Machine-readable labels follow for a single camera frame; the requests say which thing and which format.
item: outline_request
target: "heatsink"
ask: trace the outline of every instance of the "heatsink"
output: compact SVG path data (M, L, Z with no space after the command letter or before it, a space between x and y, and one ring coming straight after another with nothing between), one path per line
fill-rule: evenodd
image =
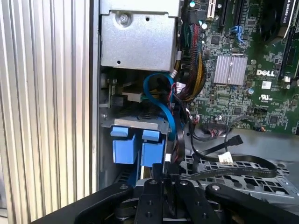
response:
M246 56L218 56L214 83L243 85L247 60Z

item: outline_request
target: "motherboard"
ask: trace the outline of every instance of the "motherboard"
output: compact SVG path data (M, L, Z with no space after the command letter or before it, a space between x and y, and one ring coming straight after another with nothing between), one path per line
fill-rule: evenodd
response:
M201 123L250 115L268 132L299 135L298 1L196 0L188 13L202 29L206 83L190 103Z

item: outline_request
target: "ribbed metal panel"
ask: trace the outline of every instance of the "ribbed metal panel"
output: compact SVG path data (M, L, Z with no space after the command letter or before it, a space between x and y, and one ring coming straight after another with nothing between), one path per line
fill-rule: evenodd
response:
M217 84L227 84L228 83L228 75L231 68L231 57L230 56L218 56L216 71L214 77L214 83Z
M243 85L247 60L243 56L218 56L214 83Z
M1 0L0 153L10 223L91 193L89 2Z
M243 85L247 65L247 57L232 57L231 74L228 79L229 85Z

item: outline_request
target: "dell logo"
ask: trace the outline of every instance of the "dell logo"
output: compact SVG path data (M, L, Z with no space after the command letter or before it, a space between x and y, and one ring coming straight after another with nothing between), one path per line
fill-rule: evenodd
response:
M256 71L257 76L270 76L275 77L274 71L267 71L267 70L257 70Z

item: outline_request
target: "expansion slot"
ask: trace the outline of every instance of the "expansion slot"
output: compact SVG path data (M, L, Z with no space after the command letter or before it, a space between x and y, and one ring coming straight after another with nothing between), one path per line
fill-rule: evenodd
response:
M234 24L233 26L240 26L242 19L242 12L244 9L245 0L237 0L235 3Z
M213 20L215 16L216 0L209 0L209 7L207 9L206 20Z
M225 25L226 25L226 20L227 20L227 15L228 15L228 6L229 6L229 0L224 0L223 5L222 5L221 19L219 21L220 27L225 27Z

